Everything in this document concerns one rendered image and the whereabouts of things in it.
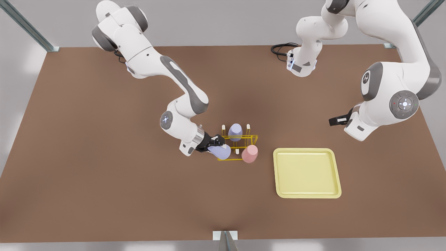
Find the lavender cup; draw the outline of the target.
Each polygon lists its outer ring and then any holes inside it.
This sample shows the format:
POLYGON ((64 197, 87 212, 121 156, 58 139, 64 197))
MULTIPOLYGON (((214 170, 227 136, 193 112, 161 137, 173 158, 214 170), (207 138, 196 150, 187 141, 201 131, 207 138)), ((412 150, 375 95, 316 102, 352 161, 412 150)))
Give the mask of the lavender cup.
POLYGON ((237 142, 241 140, 243 129, 240 124, 233 124, 228 130, 228 137, 231 141, 237 142))
POLYGON ((227 159, 231 154, 231 148, 227 144, 221 146, 209 146, 208 151, 218 159, 227 159))

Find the pink cup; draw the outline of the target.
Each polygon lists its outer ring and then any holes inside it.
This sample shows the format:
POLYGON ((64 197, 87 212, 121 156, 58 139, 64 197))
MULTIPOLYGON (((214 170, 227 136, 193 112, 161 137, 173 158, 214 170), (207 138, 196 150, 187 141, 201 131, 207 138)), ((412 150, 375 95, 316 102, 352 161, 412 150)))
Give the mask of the pink cup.
POLYGON ((257 156, 258 156, 258 148, 256 145, 247 146, 241 154, 242 160, 246 163, 254 162, 257 156))

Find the yellow tray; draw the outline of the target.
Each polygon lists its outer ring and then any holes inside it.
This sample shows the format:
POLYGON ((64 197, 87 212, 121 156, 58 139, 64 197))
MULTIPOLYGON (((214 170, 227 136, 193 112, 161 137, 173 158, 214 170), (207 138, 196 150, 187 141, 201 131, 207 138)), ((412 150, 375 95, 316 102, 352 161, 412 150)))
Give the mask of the yellow tray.
POLYGON ((328 148, 277 148, 273 152, 281 198, 336 199, 341 184, 334 152, 328 148))

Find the silver frame post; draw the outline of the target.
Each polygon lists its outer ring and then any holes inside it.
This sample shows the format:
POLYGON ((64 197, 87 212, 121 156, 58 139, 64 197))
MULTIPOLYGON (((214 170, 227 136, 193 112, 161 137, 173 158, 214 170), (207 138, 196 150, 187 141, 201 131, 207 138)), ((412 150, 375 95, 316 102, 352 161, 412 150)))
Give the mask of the silver frame post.
POLYGON ((46 52, 59 52, 8 0, 0 0, 0 8, 31 36, 46 52))
POLYGON ((238 240, 238 231, 213 231, 213 240, 219 241, 218 251, 239 251, 235 240, 238 240))
POLYGON ((446 0, 398 0, 403 11, 423 30, 446 39, 446 0))

